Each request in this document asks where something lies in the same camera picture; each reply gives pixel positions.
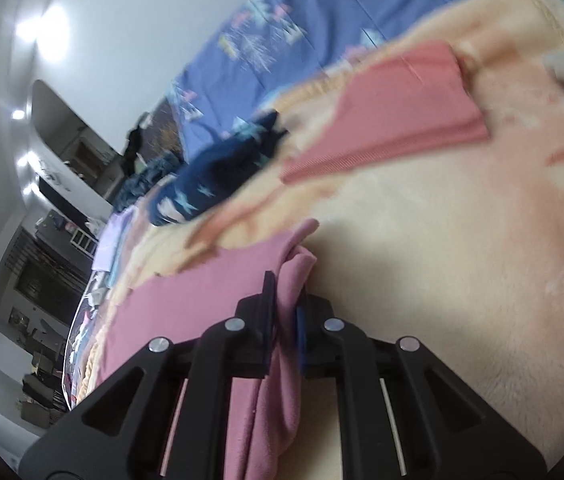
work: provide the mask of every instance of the silver screw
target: silver screw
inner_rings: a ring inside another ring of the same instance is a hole
[[[169,344],[169,340],[165,337],[156,337],[155,339],[151,339],[149,343],[149,350],[159,354],[164,352],[169,347]]]
[[[400,339],[400,348],[405,352],[417,352],[420,349],[420,342],[414,337],[403,337]]]
[[[231,319],[227,319],[224,322],[224,328],[227,329],[229,332],[239,332],[246,326],[246,323],[243,319],[239,317],[232,317]]]
[[[344,328],[344,321],[337,317],[331,317],[324,322],[324,327],[329,332],[339,332]]]

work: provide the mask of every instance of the cream fleece blanket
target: cream fleece blanket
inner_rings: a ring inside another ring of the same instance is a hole
[[[421,41],[448,41],[492,135],[284,186],[282,161],[329,123],[352,72]],[[420,338],[553,465],[564,454],[564,91],[542,67],[564,49],[560,0],[465,0],[431,15],[353,69],[309,81],[275,104],[290,130],[276,159],[190,224],[140,215],[102,309],[80,396],[98,383],[110,320],[130,288],[216,248],[248,246],[302,218],[310,291],[370,336]],[[279,478],[340,477],[334,389],[308,383]]]

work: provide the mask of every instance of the folded pink cloth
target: folded pink cloth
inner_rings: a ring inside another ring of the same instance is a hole
[[[480,109],[464,90],[451,47],[433,41],[355,76],[333,122],[286,165],[281,178],[290,184],[488,137]]]
[[[293,232],[249,248],[220,249],[206,264],[174,276],[156,276],[134,290],[108,331],[98,384],[152,338],[194,339],[233,316],[238,301],[262,291],[264,273],[272,270],[280,325],[270,374],[264,380],[233,381],[224,478],[274,478],[278,457],[293,441],[299,423],[294,311],[315,257],[298,244],[317,227],[316,220],[306,220]]]

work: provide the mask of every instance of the blue floral bedsheet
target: blue floral bedsheet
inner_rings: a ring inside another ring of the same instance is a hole
[[[272,95],[453,0],[248,0],[167,93],[186,160]]]

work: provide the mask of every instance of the red folded garment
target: red folded garment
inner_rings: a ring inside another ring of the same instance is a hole
[[[451,47],[434,41],[355,76],[331,125],[286,165],[281,178],[290,184],[488,137]]]

